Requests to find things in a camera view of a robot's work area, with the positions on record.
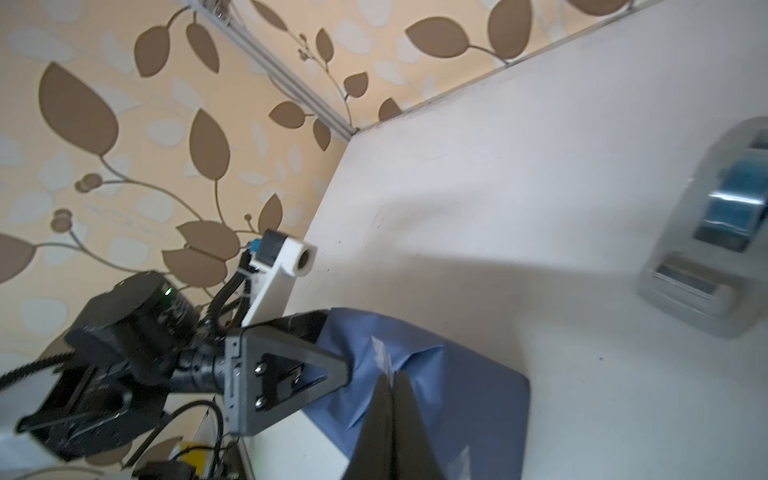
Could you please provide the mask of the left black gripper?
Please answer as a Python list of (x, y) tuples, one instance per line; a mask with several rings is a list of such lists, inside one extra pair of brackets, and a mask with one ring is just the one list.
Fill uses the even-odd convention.
[(254, 436), (349, 384), (351, 363), (317, 341), (330, 312), (315, 310), (225, 337), (224, 416), (236, 436)]

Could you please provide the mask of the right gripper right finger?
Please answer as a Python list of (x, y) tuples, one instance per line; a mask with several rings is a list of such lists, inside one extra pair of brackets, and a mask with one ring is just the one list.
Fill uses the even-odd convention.
[(443, 480), (409, 376), (398, 371), (393, 377), (394, 475), (400, 480)]

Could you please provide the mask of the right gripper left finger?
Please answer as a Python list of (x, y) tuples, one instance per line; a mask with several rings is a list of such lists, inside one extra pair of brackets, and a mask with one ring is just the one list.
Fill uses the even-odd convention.
[(389, 378), (378, 377), (343, 480), (387, 480), (393, 473), (393, 398)]

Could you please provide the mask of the blue wrapping paper sheet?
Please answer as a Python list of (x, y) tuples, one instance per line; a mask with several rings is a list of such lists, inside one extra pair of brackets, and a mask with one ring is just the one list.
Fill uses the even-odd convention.
[(304, 409), (341, 452), (352, 455), (383, 374), (372, 336), (385, 342), (395, 373), (409, 376), (447, 478), (521, 477), (530, 404), (523, 374), (403, 320), (349, 308), (330, 311), (317, 344), (350, 361), (351, 381)]

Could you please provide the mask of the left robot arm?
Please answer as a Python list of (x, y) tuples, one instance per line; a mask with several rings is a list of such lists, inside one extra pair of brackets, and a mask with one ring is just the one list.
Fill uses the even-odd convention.
[(176, 418), (176, 393), (213, 415), (214, 450), (252, 436), (347, 385), (350, 364), (317, 345), (324, 311), (245, 324), (248, 275), (234, 275), (200, 314), (164, 275), (135, 274), (87, 302), (65, 352), (18, 367), (3, 388), (43, 370), (58, 376), (40, 406), (12, 417), (12, 432), (73, 461), (149, 446)]

